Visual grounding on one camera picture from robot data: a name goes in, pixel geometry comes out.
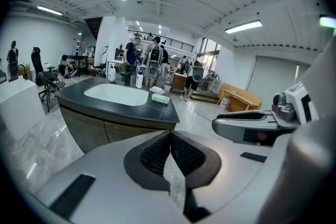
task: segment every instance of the dark countertop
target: dark countertop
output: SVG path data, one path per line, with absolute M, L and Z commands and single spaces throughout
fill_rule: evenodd
M 84 114 L 87 114 L 86 112 L 92 111 L 94 113 L 94 116 L 105 119 L 107 119 L 107 114 L 113 114 L 121 117 L 145 121 L 166 123 L 180 122 L 173 101 L 170 99 L 168 104 L 153 101 L 151 99 L 153 93 L 150 92 L 149 87 L 146 86 L 142 86 L 141 90 L 149 92 L 147 102 L 144 105 L 139 106 L 130 106 L 108 102 L 92 98 L 84 94 L 84 92 L 89 88 L 92 88 L 102 83 L 109 83 L 109 81 L 107 79 L 93 77 L 66 87 L 65 89 L 57 92 L 58 102 L 65 107 L 69 107 Z M 124 86 L 124 82 L 120 80 L 117 80 L 116 84 L 127 87 Z M 135 84 L 131 84 L 130 87 L 136 88 Z

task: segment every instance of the soap dispenser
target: soap dispenser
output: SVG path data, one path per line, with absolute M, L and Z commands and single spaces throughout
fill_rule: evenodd
M 110 73 L 108 75 L 109 82 L 115 83 L 116 77 L 117 77 L 116 70 L 115 70 L 115 68 L 113 68 L 113 66 L 111 66 Z
M 139 89 L 142 87 L 142 80 L 143 80 L 143 74 L 142 69 L 140 69 L 139 74 L 137 74 L 137 81 L 135 83 L 135 86 Z

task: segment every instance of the towel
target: towel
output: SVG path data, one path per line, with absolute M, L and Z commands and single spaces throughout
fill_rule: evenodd
M 164 94 L 164 90 L 162 90 L 159 87 L 153 86 L 149 89 L 151 92 L 157 93 L 157 94 Z

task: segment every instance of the cable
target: cable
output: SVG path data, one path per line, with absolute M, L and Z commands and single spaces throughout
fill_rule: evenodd
M 187 108 L 189 108 L 190 110 L 192 110 L 192 111 L 194 111 L 194 112 L 196 112 L 198 115 L 200 115 L 201 117 L 203 117 L 203 118 L 205 118 L 206 120 L 208 120 L 208 121 L 212 121 L 212 120 L 209 120 L 208 118 L 206 118 L 205 116 L 203 116 L 203 115 L 201 115 L 201 114 L 199 114 L 196 110 L 194 110 L 194 109 L 191 109 L 189 106 L 187 106 L 187 103 L 186 102 L 184 102 L 184 104 L 185 104 L 185 106 L 187 107 Z

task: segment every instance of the black t-shirt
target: black t-shirt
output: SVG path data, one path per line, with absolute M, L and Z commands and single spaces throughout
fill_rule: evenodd
M 163 49 L 163 60 L 162 63 L 168 63 L 168 52 Z

